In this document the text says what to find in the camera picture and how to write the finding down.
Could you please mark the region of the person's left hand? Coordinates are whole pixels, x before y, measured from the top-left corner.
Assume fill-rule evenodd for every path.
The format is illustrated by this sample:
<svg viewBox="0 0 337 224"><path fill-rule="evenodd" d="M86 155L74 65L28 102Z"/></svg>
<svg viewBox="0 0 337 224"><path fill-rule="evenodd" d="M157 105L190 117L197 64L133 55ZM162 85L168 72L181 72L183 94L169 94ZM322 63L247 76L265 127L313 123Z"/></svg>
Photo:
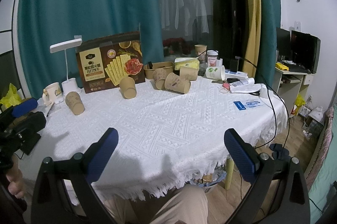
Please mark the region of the person's left hand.
<svg viewBox="0 0 337 224"><path fill-rule="evenodd" d="M12 155L13 166L6 173L9 182L8 190L16 198L23 198L25 195L25 184L22 172L18 167L18 158Z"/></svg>

